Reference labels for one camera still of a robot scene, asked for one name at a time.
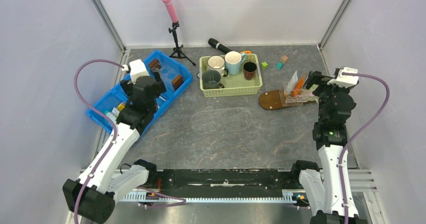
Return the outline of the white toothpaste tube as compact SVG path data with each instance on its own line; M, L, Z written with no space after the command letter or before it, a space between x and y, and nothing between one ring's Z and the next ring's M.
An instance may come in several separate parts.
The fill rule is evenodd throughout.
M291 95L291 93L293 92L296 84L298 82L298 74L297 74L297 70L294 72L294 74L292 75L291 79L289 80L286 89L285 89L285 93L287 95Z

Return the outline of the pale green ribbed mug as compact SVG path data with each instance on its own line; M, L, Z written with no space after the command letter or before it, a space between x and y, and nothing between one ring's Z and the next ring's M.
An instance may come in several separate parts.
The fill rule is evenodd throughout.
M308 93L313 93L318 88L317 84L313 84L312 87L308 90Z

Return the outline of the clear textured toothbrush holder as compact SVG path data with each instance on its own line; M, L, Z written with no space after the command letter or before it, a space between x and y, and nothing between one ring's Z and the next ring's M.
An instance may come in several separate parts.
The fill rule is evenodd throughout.
M286 94L284 89L279 90L279 96L283 107L300 106L309 103L309 100L303 99L300 95L292 96L291 93Z

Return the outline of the dark brown cup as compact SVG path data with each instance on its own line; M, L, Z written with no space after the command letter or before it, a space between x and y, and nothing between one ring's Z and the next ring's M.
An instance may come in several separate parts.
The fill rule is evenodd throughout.
M257 71L257 65L254 62L246 62L243 66L243 74L246 80L252 80Z

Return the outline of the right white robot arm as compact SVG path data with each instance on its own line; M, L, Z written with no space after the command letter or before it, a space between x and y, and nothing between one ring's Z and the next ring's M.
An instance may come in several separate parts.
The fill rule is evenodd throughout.
M322 167L314 162L298 160L293 164L290 182L304 188L312 217L310 223L367 223L359 212L351 193L346 121L356 103L349 95L359 78L355 68L337 68L333 77L311 71L303 85L318 97L318 120L312 130Z

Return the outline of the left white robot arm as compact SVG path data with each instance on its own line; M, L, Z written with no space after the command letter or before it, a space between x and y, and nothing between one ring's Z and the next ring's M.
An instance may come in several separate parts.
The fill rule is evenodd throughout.
M160 76L123 80L121 86L128 99L112 124L107 142L90 166L76 180L67 179L62 187L74 223L79 223L80 217L105 223L116 203L131 190L140 185L153 187L158 181L157 166L142 159L119 177L113 178L113 174L152 122L158 110L157 98L166 92L166 87Z

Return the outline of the orange toothpaste tube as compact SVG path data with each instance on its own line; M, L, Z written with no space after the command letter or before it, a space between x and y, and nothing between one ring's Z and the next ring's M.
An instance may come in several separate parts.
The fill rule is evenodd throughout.
M291 92L291 96L296 97L297 95L300 94L304 82L305 82L305 75L303 75L302 78L295 85L294 89Z

